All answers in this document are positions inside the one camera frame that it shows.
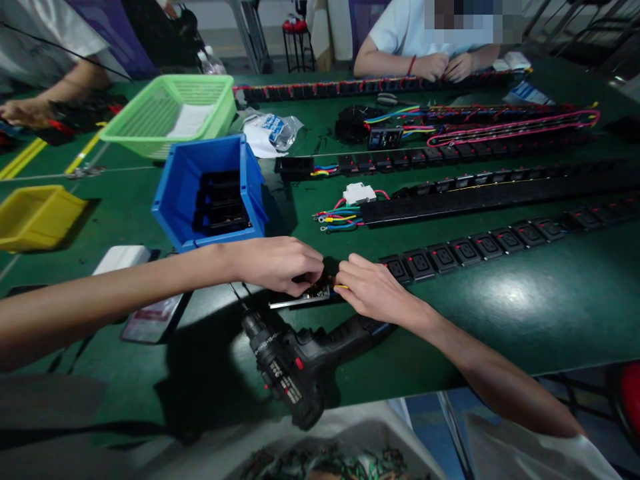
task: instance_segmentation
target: green plastic basket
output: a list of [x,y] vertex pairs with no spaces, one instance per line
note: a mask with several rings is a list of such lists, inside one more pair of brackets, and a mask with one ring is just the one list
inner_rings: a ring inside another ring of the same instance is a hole
[[[222,137],[236,113],[233,77],[162,75],[148,84],[102,130],[100,138],[138,155],[165,160],[172,144]],[[170,138],[182,105],[215,105],[192,137]]]

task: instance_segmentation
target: yellow plastic bin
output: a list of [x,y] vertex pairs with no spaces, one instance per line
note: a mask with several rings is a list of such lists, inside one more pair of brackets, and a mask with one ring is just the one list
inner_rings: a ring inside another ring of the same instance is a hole
[[62,185],[14,190],[0,205],[0,250],[56,248],[86,206]]

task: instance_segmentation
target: blue plastic bin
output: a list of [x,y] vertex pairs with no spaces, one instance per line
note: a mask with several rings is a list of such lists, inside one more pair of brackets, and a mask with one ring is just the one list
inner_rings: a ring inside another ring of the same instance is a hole
[[[240,196],[251,226],[242,231],[206,237],[191,226],[200,177],[207,172],[240,170]],[[171,147],[151,213],[180,253],[212,243],[265,236],[268,222],[262,204],[260,166],[244,133],[211,140],[176,143]]]

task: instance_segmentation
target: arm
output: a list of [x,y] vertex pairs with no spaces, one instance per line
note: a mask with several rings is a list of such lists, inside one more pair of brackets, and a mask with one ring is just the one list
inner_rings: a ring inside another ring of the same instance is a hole
[[[323,268],[322,255],[294,238],[254,239],[10,297],[0,301],[0,371],[27,365],[124,314],[182,292],[245,281],[300,296]],[[291,280],[302,274],[308,282]]]
[[348,262],[340,263],[336,281],[349,287],[335,291],[361,315],[396,323],[438,348],[502,418],[554,437],[585,434],[538,382],[407,292],[383,265],[351,254]]
[[[90,57],[98,61],[95,55]],[[81,101],[87,98],[92,90],[109,86],[107,72],[99,65],[80,60],[62,80],[35,98],[10,100],[0,106],[0,115],[12,125],[23,125],[34,129],[49,126],[52,118],[50,101]]]
[[[384,77],[385,75],[403,76],[408,74],[413,57],[401,57],[378,50],[371,37],[360,47],[358,56],[353,66],[356,77],[373,75]],[[449,63],[446,53],[433,53],[425,57],[418,57],[413,63],[411,73],[429,81],[440,78]]]
[[490,43],[475,52],[462,53],[449,62],[445,70],[445,78],[458,83],[471,73],[492,66],[499,54],[500,45],[498,43]]

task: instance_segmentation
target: white t-shirt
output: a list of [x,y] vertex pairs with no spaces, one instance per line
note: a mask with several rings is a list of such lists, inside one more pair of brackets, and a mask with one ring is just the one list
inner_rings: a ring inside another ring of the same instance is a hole
[[[473,28],[464,30],[435,30],[425,28],[425,0],[391,0],[369,32],[378,50],[392,55],[423,57],[432,53],[448,53],[454,58],[490,43],[493,16],[478,15]],[[469,43],[436,43],[448,37]]]
[[[106,67],[124,73],[109,45],[64,0],[0,0],[0,20],[78,55],[97,55]],[[62,49],[0,28],[0,93],[9,79],[48,88],[68,74],[80,59]],[[112,81],[121,77],[109,74]]]

